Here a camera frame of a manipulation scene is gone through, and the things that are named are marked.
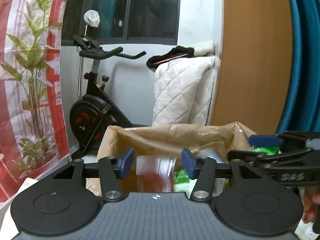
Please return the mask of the person right hand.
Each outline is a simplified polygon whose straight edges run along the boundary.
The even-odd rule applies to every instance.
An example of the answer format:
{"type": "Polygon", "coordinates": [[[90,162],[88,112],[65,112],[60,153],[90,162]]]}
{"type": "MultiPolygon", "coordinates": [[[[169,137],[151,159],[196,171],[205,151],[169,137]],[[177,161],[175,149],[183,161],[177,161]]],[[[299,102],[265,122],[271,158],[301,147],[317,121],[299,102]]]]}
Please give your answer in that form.
{"type": "Polygon", "coordinates": [[[304,206],[303,222],[311,222],[317,215],[319,206],[319,186],[308,187],[304,189],[302,195],[304,206]]]}

